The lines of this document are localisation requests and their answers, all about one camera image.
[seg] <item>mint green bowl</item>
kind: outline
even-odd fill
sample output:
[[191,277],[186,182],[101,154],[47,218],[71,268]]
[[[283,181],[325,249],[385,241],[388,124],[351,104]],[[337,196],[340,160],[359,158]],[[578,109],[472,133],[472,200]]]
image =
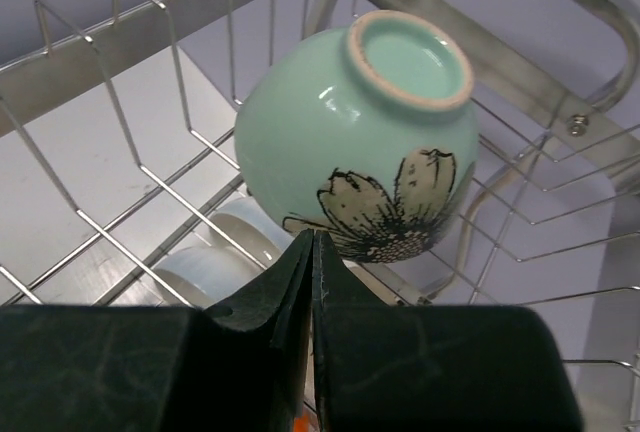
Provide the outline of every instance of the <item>mint green bowl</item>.
[[265,212],[331,233],[342,256],[431,248],[467,193],[478,130],[460,48],[413,15],[375,11],[302,41],[238,113],[236,156]]

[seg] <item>rack handle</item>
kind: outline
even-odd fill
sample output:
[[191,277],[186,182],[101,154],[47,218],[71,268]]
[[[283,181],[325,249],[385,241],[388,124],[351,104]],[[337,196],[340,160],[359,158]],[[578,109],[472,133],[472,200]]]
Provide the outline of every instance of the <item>rack handle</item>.
[[640,10],[631,0],[573,0],[611,27],[627,49],[627,60],[618,74],[588,99],[593,108],[604,112],[616,105],[629,91],[638,75],[640,63]]

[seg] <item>flower design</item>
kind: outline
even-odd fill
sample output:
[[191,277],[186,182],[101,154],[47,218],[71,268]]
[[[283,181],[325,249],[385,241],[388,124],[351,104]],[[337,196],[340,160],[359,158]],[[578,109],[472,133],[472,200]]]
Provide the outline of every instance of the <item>flower design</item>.
[[453,154],[415,149],[400,163],[391,198],[373,177],[335,169],[318,190],[324,218],[285,217],[282,226],[296,234],[307,228],[331,234],[347,260],[391,263],[430,249],[446,234],[473,176],[470,165],[456,179]]

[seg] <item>ceramic bowl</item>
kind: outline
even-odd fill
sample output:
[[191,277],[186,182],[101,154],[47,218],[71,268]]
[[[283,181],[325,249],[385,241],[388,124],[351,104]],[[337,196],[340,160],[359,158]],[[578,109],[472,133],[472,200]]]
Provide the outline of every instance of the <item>ceramic bowl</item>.
[[[209,220],[265,265],[277,260],[293,241],[291,235],[271,220],[253,197],[227,202]],[[212,229],[211,238],[216,245],[228,245]]]
[[242,176],[277,224],[329,232],[346,260],[416,257],[448,233],[471,183],[474,80],[454,40],[411,14],[314,34],[238,111]]
[[[189,247],[179,250],[154,272],[192,305],[209,307],[229,297],[262,270],[233,247]],[[156,287],[170,304],[178,303],[160,284]]]

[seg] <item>metal screw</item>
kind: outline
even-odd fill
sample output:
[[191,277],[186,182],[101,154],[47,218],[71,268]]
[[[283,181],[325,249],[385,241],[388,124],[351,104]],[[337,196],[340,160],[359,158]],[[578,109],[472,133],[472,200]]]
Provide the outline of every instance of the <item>metal screw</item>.
[[582,137],[588,127],[589,118],[586,115],[574,115],[567,121],[567,132],[573,137]]

